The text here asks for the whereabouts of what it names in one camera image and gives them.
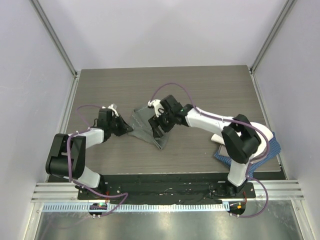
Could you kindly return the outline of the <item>grey napkin white stitching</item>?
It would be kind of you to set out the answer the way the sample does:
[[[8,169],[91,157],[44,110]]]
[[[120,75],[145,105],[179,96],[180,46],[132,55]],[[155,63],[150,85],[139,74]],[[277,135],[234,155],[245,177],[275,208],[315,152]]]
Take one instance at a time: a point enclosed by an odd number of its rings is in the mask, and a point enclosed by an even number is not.
[[[148,120],[154,114],[154,110],[148,108],[146,105],[135,108],[132,111],[128,124],[133,131],[129,132],[128,135],[152,144],[159,150],[162,150],[169,140],[169,134],[165,133],[162,137],[153,137],[153,130]]]

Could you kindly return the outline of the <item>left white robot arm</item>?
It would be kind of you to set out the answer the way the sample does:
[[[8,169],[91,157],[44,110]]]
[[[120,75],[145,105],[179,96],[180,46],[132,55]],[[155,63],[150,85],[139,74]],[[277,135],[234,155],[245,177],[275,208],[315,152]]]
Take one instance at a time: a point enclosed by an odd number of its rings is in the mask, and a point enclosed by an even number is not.
[[[89,194],[100,200],[107,192],[104,177],[86,166],[86,150],[106,142],[111,135],[120,137],[133,131],[113,106],[99,109],[94,124],[73,134],[57,133],[45,165],[51,176],[67,179],[89,188]]]

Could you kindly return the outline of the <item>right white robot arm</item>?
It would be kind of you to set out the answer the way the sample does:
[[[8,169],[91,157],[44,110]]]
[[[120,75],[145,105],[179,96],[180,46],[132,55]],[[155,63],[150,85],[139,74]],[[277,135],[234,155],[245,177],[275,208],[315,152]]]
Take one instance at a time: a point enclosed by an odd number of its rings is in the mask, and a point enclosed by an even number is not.
[[[231,158],[226,193],[233,198],[243,193],[249,161],[262,143],[257,129],[246,116],[239,114],[236,117],[223,117],[207,113],[192,104],[183,106],[173,95],[162,100],[150,100],[147,106],[154,110],[148,122],[155,138],[162,137],[175,125],[202,129],[221,137]]]

